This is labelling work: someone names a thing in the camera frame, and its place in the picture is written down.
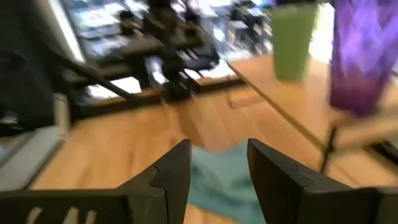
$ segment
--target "table leg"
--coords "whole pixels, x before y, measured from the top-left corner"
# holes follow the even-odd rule
[[[320,168],[321,174],[324,174],[326,171],[326,166],[328,165],[330,154],[332,154],[333,152],[336,151],[336,148],[334,146],[334,140],[336,137],[336,133],[337,133],[337,127],[334,126],[330,132],[328,146],[323,154],[323,161],[322,161],[321,168]]]

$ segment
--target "blue towel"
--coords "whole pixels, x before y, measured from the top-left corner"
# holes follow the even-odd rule
[[[264,224],[250,179],[244,141],[227,152],[192,151],[188,203],[247,224]]]

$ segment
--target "floor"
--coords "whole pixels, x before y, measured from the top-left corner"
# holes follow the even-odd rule
[[[268,103],[243,87],[82,121],[32,189],[115,188],[184,138],[211,151],[258,138],[315,170],[321,158]],[[398,185],[398,168],[372,151],[335,156],[328,175],[352,187]],[[187,208],[186,224],[234,223],[193,205]]]

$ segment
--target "purple cup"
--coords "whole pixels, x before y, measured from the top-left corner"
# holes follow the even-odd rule
[[[335,1],[330,104],[376,112],[398,58],[398,1]]]

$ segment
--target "green cup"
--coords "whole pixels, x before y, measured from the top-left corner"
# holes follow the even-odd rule
[[[271,28],[275,75],[282,81],[300,81],[305,74],[318,4],[276,7]]]

